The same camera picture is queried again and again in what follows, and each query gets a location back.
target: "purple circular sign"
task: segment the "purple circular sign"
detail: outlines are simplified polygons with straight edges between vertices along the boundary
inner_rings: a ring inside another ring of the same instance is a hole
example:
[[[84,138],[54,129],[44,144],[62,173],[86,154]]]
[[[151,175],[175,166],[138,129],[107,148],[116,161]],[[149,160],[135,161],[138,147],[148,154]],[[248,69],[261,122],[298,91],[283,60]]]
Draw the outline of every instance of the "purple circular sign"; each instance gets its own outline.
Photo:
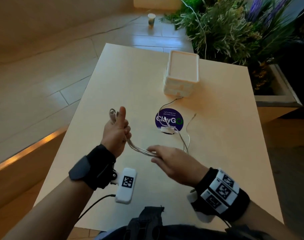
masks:
[[[183,128],[183,117],[182,115],[172,108],[164,108],[161,109],[158,114],[155,116],[155,125],[157,128],[161,129],[163,125],[167,126],[166,121],[170,124],[171,127],[175,127],[178,131],[182,130]]]

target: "table surface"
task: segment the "table surface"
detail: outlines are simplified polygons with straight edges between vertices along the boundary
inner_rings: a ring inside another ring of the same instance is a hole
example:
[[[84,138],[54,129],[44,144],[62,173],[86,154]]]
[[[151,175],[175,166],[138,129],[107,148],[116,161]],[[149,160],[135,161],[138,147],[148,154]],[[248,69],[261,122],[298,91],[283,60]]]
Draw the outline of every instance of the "table surface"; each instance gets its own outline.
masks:
[[[68,175],[73,165],[102,139],[110,108],[125,106],[133,143],[141,148],[160,144],[182,148],[179,136],[161,133],[155,125],[158,109],[174,99],[163,93],[163,77],[168,53],[106,44],[68,131],[35,202],[37,204]],[[246,67],[200,60],[200,82],[190,97],[175,101],[168,108],[183,116],[182,136],[190,154],[207,167],[222,168],[250,198],[283,222],[272,169],[264,142],[258,111]],[[150,157],[126,145],[115,169],[134,168],[138,172],[132,202],[115,203],[106,198],[76,224],[78,227],[109,230],[125,226],[138,217],[145,206],[164,206],[164,225],[191,224],[214,230],[226,225],[219,219],[198,220],[186,195],[190,187],[168,178]],[[86,206],[117,186],[98,189]]]

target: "planter box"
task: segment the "planter box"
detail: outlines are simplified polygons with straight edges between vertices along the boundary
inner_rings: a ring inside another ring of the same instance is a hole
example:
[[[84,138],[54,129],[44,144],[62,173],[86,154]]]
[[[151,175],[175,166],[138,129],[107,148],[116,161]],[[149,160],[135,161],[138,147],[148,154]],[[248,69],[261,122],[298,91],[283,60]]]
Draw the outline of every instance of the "planter box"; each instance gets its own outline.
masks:
[[[255,95],[261,124],[274,120],[302,106],[279,66],[270,65],[274,75],[271,87],[275,95]]]

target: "green foliage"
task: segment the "green foliage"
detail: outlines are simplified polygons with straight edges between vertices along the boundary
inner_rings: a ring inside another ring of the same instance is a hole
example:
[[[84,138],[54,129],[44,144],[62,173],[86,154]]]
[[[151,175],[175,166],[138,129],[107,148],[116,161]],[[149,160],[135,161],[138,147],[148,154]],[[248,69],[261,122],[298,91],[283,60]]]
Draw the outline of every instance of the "green foliage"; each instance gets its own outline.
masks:
[[[249,11],[241,0],[183,1],[195,13],[182,4],[162,21],[186,28],[194,51],[203,59],[245,66],[271,61],[294,29],[293,23],[284,25],[283,17],[291,0],[284,0],[280,8],[275,0],[264,0],[257,6],[255,21],[248,19]]]

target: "hand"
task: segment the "hand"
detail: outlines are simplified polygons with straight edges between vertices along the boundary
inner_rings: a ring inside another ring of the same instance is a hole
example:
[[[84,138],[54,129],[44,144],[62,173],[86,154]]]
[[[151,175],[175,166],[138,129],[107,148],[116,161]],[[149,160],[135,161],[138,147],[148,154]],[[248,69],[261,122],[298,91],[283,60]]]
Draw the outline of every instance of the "hand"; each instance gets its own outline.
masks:
[[[171,179],[179,184],[195,187],[208,172],[208,168],[184,151],[161,145],[152,145],[147,149],[160,157],[153,157],[157,164]]]
[[[131,127],[126,120],[126,109],[120,107],[119,115],[116,118],[115,124],[109,120],[104,126],[103,138],[101,144],[108,149],[115,158],[119,157],[126,145],[126,139],[130,139],[132,134],[130,133]]]

